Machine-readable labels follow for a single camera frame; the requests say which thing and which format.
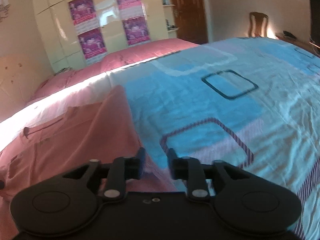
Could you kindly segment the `wall sconce lamp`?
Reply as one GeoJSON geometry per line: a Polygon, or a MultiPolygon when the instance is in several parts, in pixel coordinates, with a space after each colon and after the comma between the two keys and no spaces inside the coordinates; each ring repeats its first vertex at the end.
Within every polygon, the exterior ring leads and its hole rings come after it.
{"type": "Polygon", "coordinates": [[[10,3],[9,0],[0,0],[0,22],[8,17],[10,3]]]}

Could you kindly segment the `purple poster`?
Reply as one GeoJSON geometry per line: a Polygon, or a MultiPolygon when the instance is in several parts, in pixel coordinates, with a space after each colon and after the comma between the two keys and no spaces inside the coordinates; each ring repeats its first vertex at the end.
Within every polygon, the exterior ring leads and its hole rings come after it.
{"type": "Polygon", "coordinates": [[[122,20],[129,46],[150,41],[148,25],[144,16],[122,20]]]}
{"type": "Polygon", "coordinates": [[[78,35],[79,43],[87,65],[101,61],[107,55],[100,28],[95,28],[78,35]]]}
{"type": "Polygon", "coordinates": [[[100,27],[93,0],[72,0],[68,5],[77,35],[100,27]]]}
{"type": "Polygon", "coordinates": [[[142,0],[117,0],[121,20],[144,16],[142,0]]]}

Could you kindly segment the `brown wooden door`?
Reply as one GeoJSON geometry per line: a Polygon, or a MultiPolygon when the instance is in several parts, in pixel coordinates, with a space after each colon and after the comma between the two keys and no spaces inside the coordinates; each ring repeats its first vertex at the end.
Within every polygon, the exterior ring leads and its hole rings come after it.
{"type": "Polygon", "coordinates": [[[177,37],[195,44],[208,42],[206,12],[203,0],[171,0],[177,37]]]}

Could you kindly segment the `purple poster lower right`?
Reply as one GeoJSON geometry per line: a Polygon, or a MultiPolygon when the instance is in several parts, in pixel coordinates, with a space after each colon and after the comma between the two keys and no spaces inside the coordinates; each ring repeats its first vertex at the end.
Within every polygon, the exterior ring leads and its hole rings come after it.
{"type": "Polygon", "coordinates": [[[150,41],[148,25],[144,16],[122,20],[129,46],[150,41]]]}

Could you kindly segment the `wooden chair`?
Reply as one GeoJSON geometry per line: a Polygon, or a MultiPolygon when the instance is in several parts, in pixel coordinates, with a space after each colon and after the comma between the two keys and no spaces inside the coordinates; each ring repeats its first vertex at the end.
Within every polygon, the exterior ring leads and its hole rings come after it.
{"type": "Polygon", "coordinates": [[[249,13],[249,37],[267,37],[269,18],[262,12],[249,13]]]}

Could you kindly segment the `cream round headboard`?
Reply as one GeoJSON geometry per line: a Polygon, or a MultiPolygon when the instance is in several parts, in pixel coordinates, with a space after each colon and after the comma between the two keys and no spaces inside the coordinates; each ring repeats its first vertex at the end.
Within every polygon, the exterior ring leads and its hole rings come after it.
{"type": "Polygon", "coordinates": [[[1,121],[25,107],[39,85],[52,76],[51,66],[27,54],[1,57],[1,121]]]}

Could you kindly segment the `pink folded quilt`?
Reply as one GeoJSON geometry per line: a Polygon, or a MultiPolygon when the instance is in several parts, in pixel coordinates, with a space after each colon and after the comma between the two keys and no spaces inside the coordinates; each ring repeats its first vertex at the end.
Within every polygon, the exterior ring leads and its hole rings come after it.
{"type": "Polygon", "coordinates": [[[32,102],[41,100],[42,98],[48,97],[60,90],[76,85],[77,83],[103,72],[108,72],[154,57],[163,57],[196,46],[198,45],[195,43],[184,41],[179,38],[169,38],[110,53],[100,62],[80,70],[70,69],[61,72],[44,81],[40,84],[28,103],[31,104],[32,102]]]}

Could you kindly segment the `purple poster upper left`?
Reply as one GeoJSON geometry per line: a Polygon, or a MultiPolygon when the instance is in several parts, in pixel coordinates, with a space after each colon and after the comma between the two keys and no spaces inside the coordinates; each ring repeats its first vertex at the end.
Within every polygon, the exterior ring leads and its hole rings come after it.
{"type": "Polygon", "coordinates": [[[93,0],[72,0],[68,5],[77,35],[100,27],[93,0]]]}

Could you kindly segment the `blue patterned bed sheet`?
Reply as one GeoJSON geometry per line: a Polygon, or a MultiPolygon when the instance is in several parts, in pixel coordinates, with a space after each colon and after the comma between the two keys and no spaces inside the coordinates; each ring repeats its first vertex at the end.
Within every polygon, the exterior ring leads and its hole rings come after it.
{"type": "Polygon", "coordinates": [[[149,154],[132,191],[182,190],[169,178],[160,140],[205,163],[239,164],[245,154],[216,118],[250,148],[248,170],[300,193],[297,232],[319,239],[319,58],[268,38],[233,38],[103,72],[32,102],[1,123],[1,152],[26,127],[125,89],[132,122],[149,154]]]}

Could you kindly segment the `purple poster upper right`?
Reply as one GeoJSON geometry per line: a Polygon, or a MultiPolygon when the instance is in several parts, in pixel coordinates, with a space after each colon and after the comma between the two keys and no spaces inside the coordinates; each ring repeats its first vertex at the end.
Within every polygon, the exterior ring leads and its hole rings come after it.
{"type": "Polygon", "coordinates": [[[144,16],[142,0],[117,0],[121,20],[144,16]]]}

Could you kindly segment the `cream glossy wardrobe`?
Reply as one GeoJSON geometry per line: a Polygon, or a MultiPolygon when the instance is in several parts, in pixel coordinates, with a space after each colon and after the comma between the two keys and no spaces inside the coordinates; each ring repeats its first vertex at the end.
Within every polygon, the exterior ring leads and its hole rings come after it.
{"type": "MultiPolygon", "coordinates": [[[[40,36],[54,72],[71,67],[81,69],[94,60],[85,59],[68,3],[72,0],[31,0],[40,36]]],[[[107,52],[127,48],[128,42],[116,0],[93,0],[107,52]]]]}

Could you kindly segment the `purple poster lower left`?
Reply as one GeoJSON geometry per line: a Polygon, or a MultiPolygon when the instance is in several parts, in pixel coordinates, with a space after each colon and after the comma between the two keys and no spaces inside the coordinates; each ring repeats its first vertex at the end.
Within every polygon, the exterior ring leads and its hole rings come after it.
{"type": "Polygon", "coordinates": [[[101,61],[107,55],[100,28],[95,28],[78,35],[79,43],[87,65],[101,61]]]}

